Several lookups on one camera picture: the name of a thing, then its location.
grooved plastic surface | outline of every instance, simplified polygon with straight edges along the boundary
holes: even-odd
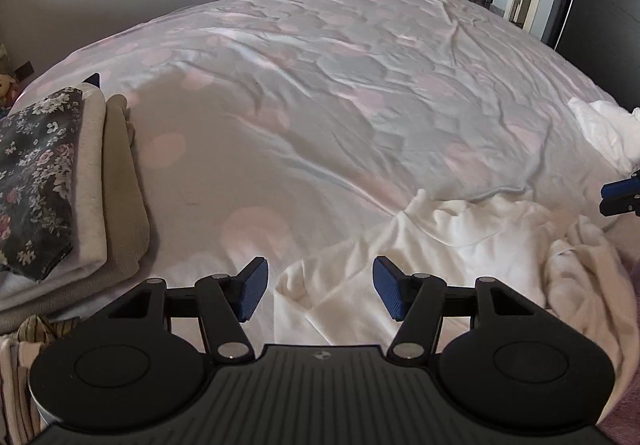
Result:
[[[83,435],[52,425],[38,445],[590,445],[595,428],[518,437],[460,415],[422,369],[386,362],[377,346],[268,346],[221,368],[200,398],[145,430]]]

electrical outlet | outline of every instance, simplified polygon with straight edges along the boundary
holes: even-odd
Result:
[[[33,66],[29,60],[15,70],[15,78],[18,82],[25,80],[31,75],[33,75]]]

white cloth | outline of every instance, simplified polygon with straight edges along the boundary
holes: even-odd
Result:
[[[72,183],[74,248],[41,282],[0,272],[0,316],[6,309],[89,276],[107,260],[102,210],[102,130],[106,104],[96,86],[82,83],[74,87],[82,91],[84,100]]]
[[[405,273],[449,285],[496,277],[600,345],[616,369],[613,408],[638,365],[632,285],[616,251],[587,218],[572,220],[529,200],[496,195],[479,204],[434,202],[424,191],[393,219],[287,268],[275,288],[276,342],[380,344],[399,324],[373,287],[371,265],[386,255]],[[439,349],[468,330],[445,319]]]
[[[640,108],[633,113],[608,101],[569,100],[584,138],[623,175],[640,164]]]

stuffed toy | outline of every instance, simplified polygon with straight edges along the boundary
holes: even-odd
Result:
[[[0,118],[5,117],[20,95],[18,83],[9,75],[0,74]]]

wrinkled bed sheet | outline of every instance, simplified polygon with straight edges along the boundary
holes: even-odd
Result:
[[[225,0],[72,53],[21,106],[100,72],[129,99],[152,248],[129,282],[169,287],[290,263],[432,199],[523,193],[601,227],[620,175],[566,103],[612,100],[533,37],[465,0]],[[610,234],[637,257],[635,216]],[[246,330],[273,339],[268,293]],[[197,326],[190,333],[195,338]]]

